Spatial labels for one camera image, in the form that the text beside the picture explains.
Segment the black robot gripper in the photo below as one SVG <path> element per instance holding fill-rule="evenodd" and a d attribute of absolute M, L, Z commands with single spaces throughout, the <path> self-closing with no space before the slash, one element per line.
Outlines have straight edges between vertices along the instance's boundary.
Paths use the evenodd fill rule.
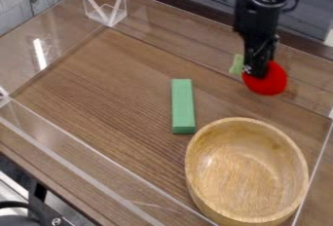
<path fill-rule="evenodd" d="M 237 0 L 234 31 L 245 41 L 244 72 L 264 78 L 274 61 L 280 36 L 276 34 L 283 0 Z"/>

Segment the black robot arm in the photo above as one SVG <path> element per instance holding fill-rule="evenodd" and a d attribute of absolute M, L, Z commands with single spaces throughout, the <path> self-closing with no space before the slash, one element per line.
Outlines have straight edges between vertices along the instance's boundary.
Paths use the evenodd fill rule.
<path fill-rule="evenodd" d="M 280 15 L 292 12 L 300 0 L 237 0 L 233 30 L 245 43 L 245 72 L 262 78 L 273 60 L 280 37 Z"/>

